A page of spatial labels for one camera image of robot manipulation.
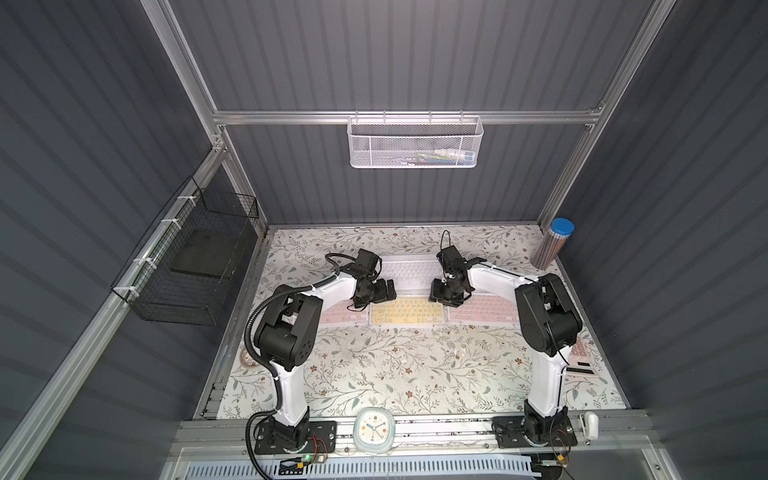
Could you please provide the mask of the yellow keyboard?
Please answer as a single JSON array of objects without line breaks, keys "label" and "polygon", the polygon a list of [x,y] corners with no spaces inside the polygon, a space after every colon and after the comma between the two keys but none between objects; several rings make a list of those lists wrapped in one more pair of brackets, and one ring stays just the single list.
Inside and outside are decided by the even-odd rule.
[{"label": "yellow keyboard", "polygon": [[370,324],[378,327],[428,327],[445,323],[443,306],[426,297],[398,297],[374,304]]}]

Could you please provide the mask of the white keyboard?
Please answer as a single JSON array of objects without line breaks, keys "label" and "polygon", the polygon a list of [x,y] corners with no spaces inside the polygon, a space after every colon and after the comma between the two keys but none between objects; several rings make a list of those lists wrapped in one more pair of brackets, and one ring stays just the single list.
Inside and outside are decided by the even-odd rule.
[{"label": "white keyboard", "polygon": [[380,276],[393,280],[398,296],[428,297],[432,282],[443,278],[434,253],[382,256]]}]

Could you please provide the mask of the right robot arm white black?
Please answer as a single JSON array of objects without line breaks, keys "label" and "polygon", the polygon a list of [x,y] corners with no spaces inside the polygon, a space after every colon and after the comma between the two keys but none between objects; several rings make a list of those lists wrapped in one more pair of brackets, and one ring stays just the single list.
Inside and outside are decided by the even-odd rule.
[{"label": "right robot arm white black", "polygon": [[523,339],[535,352],[526,413],[552,420],[564,412],[563,376],[583,320],[562,279],[555,274],[525,277],[480,257],[466,259],[453,245],[436,258],[442,276],[432,281],[429,300],[459,308],[480,290],[514,302]]}]

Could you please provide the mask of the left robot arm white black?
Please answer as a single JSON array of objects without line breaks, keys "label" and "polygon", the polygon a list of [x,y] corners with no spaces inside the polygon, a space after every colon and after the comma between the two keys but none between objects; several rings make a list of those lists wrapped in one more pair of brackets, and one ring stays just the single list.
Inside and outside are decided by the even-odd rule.
[{"label": "left robot arm white black", "polygon": [[243,344],[275,383],[275,422],[296,430],[308,421],[303,365],[316,343],[322,313],[350,301],[355,311],[397,298],[394,282],[380,277],[383,259],[361,249],[355,257],[328,253],[331,274],[304,286],[280,285],[249,315]]}]

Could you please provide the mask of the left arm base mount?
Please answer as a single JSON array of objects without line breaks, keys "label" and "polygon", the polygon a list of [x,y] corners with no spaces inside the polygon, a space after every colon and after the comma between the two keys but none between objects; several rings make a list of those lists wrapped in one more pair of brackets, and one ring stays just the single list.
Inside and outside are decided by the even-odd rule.
[{"label": "left arm base mount", "polygon": [[337,429],[335,421],[311,420],[288,427],[269,418],[255,428],[252,449],[260,455],[333,453]]}]

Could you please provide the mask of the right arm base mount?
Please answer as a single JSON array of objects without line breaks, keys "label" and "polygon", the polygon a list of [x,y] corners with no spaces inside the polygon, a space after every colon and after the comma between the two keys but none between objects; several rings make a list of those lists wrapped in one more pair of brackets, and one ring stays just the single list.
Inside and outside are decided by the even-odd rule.
[{"label": "right arm base mount", "polygon": [[566,411],[552,417],[539,418],[536,413],[496,416],[491,431],[500,448],[565,447],[578,444],[575,430]]}]

